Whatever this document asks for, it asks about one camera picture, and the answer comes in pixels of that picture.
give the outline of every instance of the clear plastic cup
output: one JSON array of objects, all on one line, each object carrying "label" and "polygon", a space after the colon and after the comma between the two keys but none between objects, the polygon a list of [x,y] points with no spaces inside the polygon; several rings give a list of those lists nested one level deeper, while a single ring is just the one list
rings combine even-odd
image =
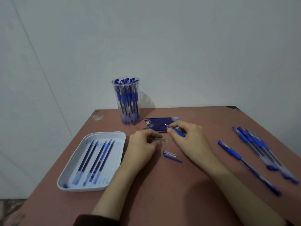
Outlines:
[{"label": "clear plastic cup", "polygon": [[139,82],[137,77],[121,77],[113,79],[121,122],[126,125],[134,125],[141,121],[139,96]]}]

